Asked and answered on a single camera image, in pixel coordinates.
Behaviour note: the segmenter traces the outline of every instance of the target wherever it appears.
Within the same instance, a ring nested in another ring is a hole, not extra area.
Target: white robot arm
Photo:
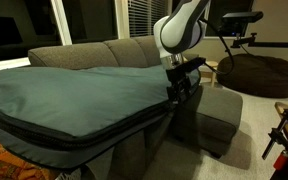
[[[181,53],[196,45],[204,36],[205,26],[198,19],[210,0],[182,0],[171,16],[154,25],[155,43],[166,70],[183,63]]]

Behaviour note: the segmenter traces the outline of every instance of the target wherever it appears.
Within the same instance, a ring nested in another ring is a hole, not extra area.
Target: window
[[[180,0],[173,0],[173,11],[179,4]],[[252,11],[253,0],[211,0],[211,4],[206,10],[204,17],[210,21],[215,27],[220,29],[222,26],[221,18],[226,13],[247,12]],[[235,36],[235,32],[239,32],[241,36],[245,35],[247,24],[241,24],[233,28],[226,28],[221,32],[223,36]],[[207,27],[205,36],[216,36],[214,31]]]
[[[63,0],[73,43],[117,39],[114,0]]]
[[[49,0],[0,0],[0,61],[61,45]]]
[[[128,0],[130,37],[153,34],[154,24],[167,15],[167,0]]]

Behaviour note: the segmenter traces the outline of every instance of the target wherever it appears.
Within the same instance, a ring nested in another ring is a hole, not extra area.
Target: orange rug
[[[0,144],[0,180],[53,180],[56,171],[38,167],[7,152]]]

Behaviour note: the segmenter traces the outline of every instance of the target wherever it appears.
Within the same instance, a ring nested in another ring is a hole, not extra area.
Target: gray ottoman
[[[200,86],[178,106],[170,126],[175,137],[212,155],[225,155],[241,121],[243,100],[234,92]]]

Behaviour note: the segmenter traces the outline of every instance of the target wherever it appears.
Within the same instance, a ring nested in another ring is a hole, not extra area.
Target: window blinds
[[[153,35],[154,24],[166,16],[166,0],[128,0],[130,37]]]

